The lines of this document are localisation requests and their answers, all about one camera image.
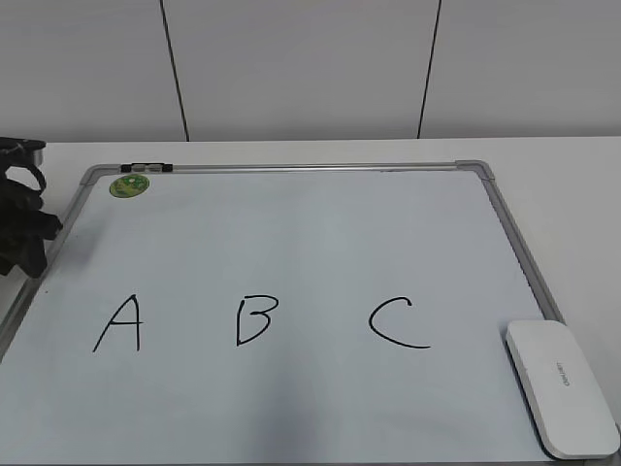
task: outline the black marker writing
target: black marker writing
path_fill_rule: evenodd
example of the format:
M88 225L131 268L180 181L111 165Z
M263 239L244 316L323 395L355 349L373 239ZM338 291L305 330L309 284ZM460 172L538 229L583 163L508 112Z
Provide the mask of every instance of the black marker writing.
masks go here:
M376 309L371 313L371 316L369 317L369 326L371 327L371 329L374 332L376 332L376 334L379 335L384 340L388 340L389 342L394 343L395 345L399 345L401 347L415 348L417 350L425 350L427 348L430 348L430 347L419 347L419 346L416 346L416 345L408 345L407 343L403 343L403 342L400 342L400 341L395 340L393 338L387 337L386 335L381 333L379 330L377 330L376 327L373 325L373 319L376 317L376 314L382 308L384 308L385 306L389 305L390 303L394 303L395 301L406 301L408 303L408 306L411 306L411 301L409 301L409 299L406 298L405 296L400 296L398 298L392 298L392 299L389 299L388 301L384 301L383 303L381 303L379 306L376 307Z
M116 316L118 316L118 313L120 313L121 310L130 301L134 303L134 308L136 309L136 320L133 322L125 322L125 321L117 322L116 320L114 320ZM140 322L140 307L138 306L138 300L136 299L136 295L132 294L129 298L125 300L123 304L120 305L120 307L116 310L113 316L110 317L110 320L108 320L108 323L106 324L106 328L104 328L104 331L101 332L101 335L99 336L99 340L97 340L97 343L95 344L95 348L93 348L93 352L97 351L97 349L99 348L99 344L104 338L104 335L106 335L106 332L108 331L108 329L113 325L136 325L136 351L140 351L140 324L141 323L144 323L144 322Z
M261 330L259 330L257 333L255 333L250 338L246 340L242 340L240 338L240 321L242 320L242 309L244 308L246 299L255 299L255 298L271 299L274 301L275 304L270 309L266 309L265 311L252 311L250 313L251 316L263 316L266 319L266 322ZM255 338L259 337L259 335L261 335L263 332L265 332L270 326L270 324L272 323L272 318L268 315L268 312L273 311L277 307L278 307L278 299L275 298L274 296L270 296L268 294L252 294L250 296L244 296L244 299L240 303L240 308L237 310L237 346L240 347L241 345L245 345L246 343L251 342Z

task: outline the green round magnet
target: green round magnet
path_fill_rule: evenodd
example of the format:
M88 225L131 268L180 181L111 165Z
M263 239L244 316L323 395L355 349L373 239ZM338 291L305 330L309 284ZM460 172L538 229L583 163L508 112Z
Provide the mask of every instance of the green round magnet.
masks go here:
M145 192L148 188L148 178L143 175L125 175L112 182L110 194L114 197L128 198Z

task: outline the table surface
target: table surface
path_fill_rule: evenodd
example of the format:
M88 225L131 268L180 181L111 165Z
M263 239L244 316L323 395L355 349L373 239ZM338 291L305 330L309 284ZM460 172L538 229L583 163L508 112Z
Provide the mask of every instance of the table surface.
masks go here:
M621 422L621 138L50 144L46 212L99 163L312 164L485 160ZM22 173L12 172L18 180ZM0 316L25 276L0 277Z

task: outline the white wall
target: white wall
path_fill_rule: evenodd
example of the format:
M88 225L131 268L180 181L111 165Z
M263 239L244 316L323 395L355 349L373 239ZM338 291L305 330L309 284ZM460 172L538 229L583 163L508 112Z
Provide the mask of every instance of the white wall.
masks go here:
M0 136L182 141L156 0L0 0Z
M414 137L437 5L167 2L190 138Z
M444 0L422 137L621 134L619 0Z
M415 137L439 0L164 0L192 140ZM621 2L443 0L421 136L621 135ZM0 135L185 139L158 0L0 0Z

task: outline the white eraser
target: white eraser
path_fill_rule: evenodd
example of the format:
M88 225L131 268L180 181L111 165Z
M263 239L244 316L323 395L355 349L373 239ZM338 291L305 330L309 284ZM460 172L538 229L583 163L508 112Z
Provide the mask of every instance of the white eraser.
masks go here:
M559 459L603 458L619 431L570 329L555 320L517 320L507 345L545 449Z

